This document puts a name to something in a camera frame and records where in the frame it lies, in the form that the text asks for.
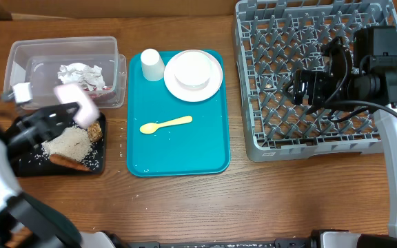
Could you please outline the brown food piece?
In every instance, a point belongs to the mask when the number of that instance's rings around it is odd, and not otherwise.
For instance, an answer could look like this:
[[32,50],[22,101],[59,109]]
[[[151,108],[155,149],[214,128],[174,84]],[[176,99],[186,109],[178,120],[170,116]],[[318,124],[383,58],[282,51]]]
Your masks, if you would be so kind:
[[103,137],[100,122],[96,121],[87,128],[88,138],[91,143],[99,141]]

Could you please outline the foil sheet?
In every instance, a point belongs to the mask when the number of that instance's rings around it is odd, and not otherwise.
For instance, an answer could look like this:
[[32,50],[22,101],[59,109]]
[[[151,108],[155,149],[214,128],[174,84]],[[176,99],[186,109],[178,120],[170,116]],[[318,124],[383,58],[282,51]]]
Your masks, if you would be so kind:
[[97,65],[93,67],[84,63],[61,65],[57,75],[62,84],[77,83],[83,89],[89,91],[100,90],[105,87],[102,68]]

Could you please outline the red foil wrapper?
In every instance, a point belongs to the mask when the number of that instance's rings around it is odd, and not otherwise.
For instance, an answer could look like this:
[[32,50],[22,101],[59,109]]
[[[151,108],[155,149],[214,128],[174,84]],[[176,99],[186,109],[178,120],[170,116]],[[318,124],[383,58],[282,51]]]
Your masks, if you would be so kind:
[[108,101],[116,95],[110,86],[102,87],[100,90],[89,91],[88,89],[85,89],[85,91],[93,101]]

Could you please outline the white small bowl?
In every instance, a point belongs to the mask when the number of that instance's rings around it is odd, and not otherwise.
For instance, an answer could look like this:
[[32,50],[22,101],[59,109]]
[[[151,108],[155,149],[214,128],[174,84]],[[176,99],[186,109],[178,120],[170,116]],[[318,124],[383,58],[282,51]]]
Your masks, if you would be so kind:
[[211,61],[198,50],[182,53],[174,62],[174,76],[181,86],[198,90],[204,88],[211,77]]

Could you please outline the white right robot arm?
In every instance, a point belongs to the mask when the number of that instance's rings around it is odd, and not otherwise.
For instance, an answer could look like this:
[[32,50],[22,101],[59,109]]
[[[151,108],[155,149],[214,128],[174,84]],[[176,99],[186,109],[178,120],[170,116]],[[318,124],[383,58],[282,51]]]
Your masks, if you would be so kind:
[[326,72],[297,70],[283,88],[284,95],[300,105],[305,97],[313,110],[347,111],[346,121],[363,112],[374,115],[383,143],[389,182],[388,235],[357,234],[336,229],[315,230],[310,247],[397,247],[397,29],[370,26],[354,33],[349,50],[342,37],[322,45],[329,58]]

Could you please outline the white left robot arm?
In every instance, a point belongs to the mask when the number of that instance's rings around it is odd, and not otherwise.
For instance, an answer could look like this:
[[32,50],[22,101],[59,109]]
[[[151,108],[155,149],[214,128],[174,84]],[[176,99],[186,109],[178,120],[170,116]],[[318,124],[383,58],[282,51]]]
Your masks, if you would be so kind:
[[87,127],[99,116],[90,97],[77,84],[55,87],[58,105],[25,114],[3,131],[0,128],[0,247],[20,226],[32,233],[21,247],[82,247],[83,236],[63,214],[24,192],[12,169],[13,162],[44,141],[60,136],[75,122]]

